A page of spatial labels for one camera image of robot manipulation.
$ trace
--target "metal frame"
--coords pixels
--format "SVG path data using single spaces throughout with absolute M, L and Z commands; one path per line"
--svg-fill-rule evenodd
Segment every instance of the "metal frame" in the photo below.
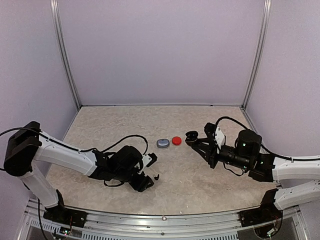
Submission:
M 84 104 L 82 107 L 119 107 L 119 106 L 199 106 L 199 107 L 241 107 L 239 104 L 210 104 L 210 103 L 135 103 L 135 104 Z
M 265 44 L 265 39 L 267 35 L 267 28 L 268 28 L 268 23 L 269 23 L 269 18 L 270 18 L 270 12 L 271 12 L 271 2 L 272 0 L 264 0 L 264 8 L 263 8 L 263 14 L 262 14 L 262 22 L 261 22 L 261 27 L 260 27 L 260 33 L 259 33 L 259 38 L 258 38 L 258 45 L 257 49 L 255 52 L 255 57 L 254 57 L 254 62 L 252 66 L 252 70 L 250 73 L 250 79 L 248 86 L 245 91 L 245 96 L 242 102 L 242 105 L 239 104 L 178 104 L 178 105 L 199 105 L 199 106 L 228 106 L 228 107 L 242 107 L 244 110 L 246 110 L 252 91 L 253 87 L 256 81 L 262 53 L 263 53 L 263 48 Z M 77 87 L 70 69 L 70 64 L 69 64 L 69 59 L 67 55 L 67 50 L 64 42 L 64 37 L 63 37 L 63 31 L 62 31 L 62 25 L 61 25 L 61 20 L 60 20 L 60 14 L 59 14 L 59 6 L 58 6 L 58 0 L 50 0 L 51 4 L 51 11 L 52 11 L 52 18 L 53 18 L 53 23 L 54 23 L 54 28 L 55 28 L 55 33 L 57 37 L 57 42 L 59 46 L 59 51 L 63 63 L 63 67 L 67 76 L 67 81 L 68 85 L 71 90 L 72 98 L 74 101 L 74 104 L 79 111 L 80 108 L 83 106 L 80 101 L 80 97 L 77 91 Z M 110 104 L 110 105 L 85 105 L 86 107 L 96 107 L 96 106 L 126 106 L 129 104 Z
M 68 60 L 68 55 L 66 51 L 66 46 L 64 42 L 64 36 L 62 32 L 62 26 L 61 26 L 61 20 L 60 20 L 60 15 L 59 15 L 59 6 L 58 6 L 58 0 L 50 0 L 50 5 L 51 5 L 51 11 L 52 11 L 52 18 L 53 18 L 53 24 L 54 24 L 54 29 L 55 29 L 55 35 L 57 38 L 57 43 L 63 63 L 63 68 L 65 70 L 66 78 L 68 85 L 71 90 L 72 98 L 75 104 L 76 109 L 79 111 L 80 108 L 82 107 L 81 101 L 79 98 L 79 94 L 76 88 L 76 84 L 74 81 L 74 78 L 71 73 L 70 69 L 70 64 Z
M 254 84 L 257 78 L 257 73 L 262 57 L 262 53 L 264 50 L 264 45 L 265 45 L 265 40 L 266 40 L 266 35 L 267 35 L 267 29 L 268 29 L 268 23 L 269 23 L 269 18 L 270 18 L 270 11 L 271 11 L 271 1 L 272 0 L 264 0 L 264 9 L 263 9 L 263 15 L 262 15 L 262 23 L 261 23 L 261 28 L 260 28 L 260 34 L 259 34 L 259 39 L 258 39 L 258 45 L 256 48 L 255 52 L 255 57 L 254 57 L 254 62 L 253 62 L 253 67 L 251 70 L 250 74 L 250 79 L 249 83 L 245 92 L 244 100 L 242 103 L 242 108 L 246 110 L 253 88 Z
M 78 237 L 73 239 L 121 239 L 121 240 L 202 240 L 202 239 L 227 239 L 223 236 L 236 236 L 238 231 L 251 229 L 253 226 L 241 227 L 238 212 L 225 211 L 217 213 L 191 214 L 191 215 L 133 215 L 124 213 L 110 213 L 94 211 L 76 207 L 88 213 L 84 228 L 73 227 Z M 298 207 L 291 207 L 283 211 L 283 218 L 293 218 L 295 229 L 300 240 L 308 240 L 302 214 Z M 67 227 L 56 222 L 41 219 L 43 228 L 50 229 Z M 38 202 L 30 199 L 20 222 L 18 240 L 26 240 L 30 227 L 39 228 Z

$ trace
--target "gray object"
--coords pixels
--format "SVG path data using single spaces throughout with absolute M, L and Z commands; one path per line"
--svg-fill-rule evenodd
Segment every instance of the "gray object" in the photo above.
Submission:
M 170 141 L 165 138 L 159 139 L 158 141 L 156 141 L 156 146 L 161 149 L 167 148 L 169 147 L 169 145 L 170 145 Z

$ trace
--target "metal corner post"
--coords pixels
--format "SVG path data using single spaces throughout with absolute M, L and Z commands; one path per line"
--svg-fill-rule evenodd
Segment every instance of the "metal corner post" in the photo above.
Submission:
M 75 81 L 73 79 L 71 69 L 70 69 L 70 64 L 68 60 L 68 55 L 66 51 L 66 46 L 64 42 L 64 36 L 62 32 L 62 26 L 61 26 L 61 20 L 59 16 L 59 7 L 58 7 L 58 0 L 50 0 L 51 4 L 51 11 L 52 11 L 52 18 L 53 18 L 53 24 L 54 24 L 54 29 L 55 29 L 55 35 L 57 38 L 57 43 L 63 63 L 63 67 L 65 70 L 66 78 L 71 90 L 72 98 L 74 101 L 74 104 L 76 106 L 76 109 L 79 111 L 81 108 L 81 102 L 79 98 L 79 94 L 76 88 Z
M 265 40 L 267 36 L 267 28 L 270 18 L 270 11 L 271 11 L 271 1 L 272 0 L 264 0 L 264 9 L 263 9 L 263 15 L 262 15 L 262 22 L 261 22 L 261 28 L 260 28 L 260 34 L 258 39 L 258 45 L 255 52 L 253 67 L 250 73 L 250 79 L 249 83 L 245 92 L 244 100 L 242 103 L 242 108 L 244 111 L 246 111 L 254 84 L 257 78 L 257 73 L 259 70 L 259 65 L 262 57 L 262 53 L 264 50 Z

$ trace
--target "small black object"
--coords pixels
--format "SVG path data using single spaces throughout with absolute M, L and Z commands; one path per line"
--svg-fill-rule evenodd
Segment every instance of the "small black object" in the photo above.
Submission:
M 186 143 L 192 143 L 192 142 L 195 142 L 197 139 L 198 139 L 198 132 L 197 131 L 188 131 L 186 134 L 186 139 L 185 139 L 185 142 Z
M 154 164 L 158 160 L 158 157 L 157 157 L 157 155 L 155 155 L 154 152 L 149 153 L 148 155 L 152 160 L 146 165 L 147 168 L 149 168 L 152 164 Z
M 145 176 L 145 173 L 142 172 L 141 174 L 134 174 L 131 177 L 129 184 L 134 190 L 142 193 L 144 190 L 152 187 L 154 182 L 149 176 Z

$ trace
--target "speckled table surface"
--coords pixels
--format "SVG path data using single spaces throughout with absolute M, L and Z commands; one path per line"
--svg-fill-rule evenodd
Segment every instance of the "speckled table surface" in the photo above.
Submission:
M 221 116 L 230 116 L 242 123 L 246 120 L 238 107 L 213 106 L 98 106 L 83 107 L 76 116 L 64 141 L 78 148 L 99 150 L 131 134 L 145 136 L 148 153 L 158 160 L 145 169 L 154 186 L 144 192 L 134 191 L 129 184 L 106 187 L 101 180 L 88 178 L 74 170 L 52 165 L 47 179 L 62 193 L 66 205 L 90 210 L 147 215 L 201 214 L 237 210 L 260 204 L 265 192 L 275 187 L 245 174 L 241 177 L 225 170 L 221 163 L 215 169 L 184 143 L 190 130 L 205 137 L 204 126 Z M 241 127 L 228 120 L 220 123 L 226 143 L 233 146 Z M 157 148 L 158 139 L 182 138 L 179 146 Z M 132 145 L 141 152 L 145 143 L 129 138 L 114 148 Z

